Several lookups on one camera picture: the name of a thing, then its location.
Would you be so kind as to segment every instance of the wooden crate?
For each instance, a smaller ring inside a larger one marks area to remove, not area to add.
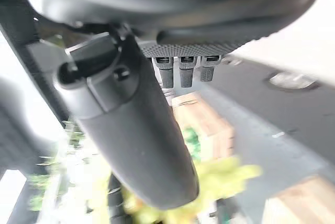
[[[180,128],[192,127],[198,134],[202,160],[231,156],[234,128],[198,94],[176,97],[172,105]]]
[[[268,199],[263,224],[282,223],[335,223],[335,187],[313,176]]]

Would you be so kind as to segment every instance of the black plastic cover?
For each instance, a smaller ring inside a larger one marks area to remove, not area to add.
[[[129,72],[126,79],[117,81],[114,74],[119,68]],[[55,77],[58,91],[123,185],[160,209],[176,208],[197,197],[197,174],[181,131],[151,64],[133,37],[126,39],[119,61],[105,70],[72,83],[64,76],[66,71],[60,68]],[[132,85],[124,88],[122,82],[131,79]],[[97,89],[100,82],[104,83],[102,90]],[[107,107],[103,102],[107,98],[117,103]],[[89,114],[88,108],[96,109]]]
[[[125,22],[143,40],[159,43],[214,43],[231,41],[222,38],[220,31],[233,24],[239,30],[266,21],[282,19],[295,13],[302,14],[314,0],[29,0],[32,7],[43,16],[73,27],[82,24],[108,24]],[[295,18],[285,22],[290,24]],[[208,31],[208,27],[219,28]],[[256,36],[264,35],[253,31]],[[241,41],[243,34],[238,33]]]

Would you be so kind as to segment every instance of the perforated grille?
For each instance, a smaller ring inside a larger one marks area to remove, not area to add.
[[[248,40],[239,42],[187,44],[187,45],[151,44],[150,46],[142,45],[141,49],[144,55],[148,58],[197,57],[197,56],[228,54],[247,42]]]

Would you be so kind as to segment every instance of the white wall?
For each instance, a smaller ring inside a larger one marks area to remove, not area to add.
[[[335,84],[335,0],[317,0],[287,28],[234,53]]]

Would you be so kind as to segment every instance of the black cable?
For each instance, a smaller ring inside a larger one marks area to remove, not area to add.
[[[113,174],[109,178],[107,200],[111,224],[132,224],[132,217],[124,211],[121,183]]]

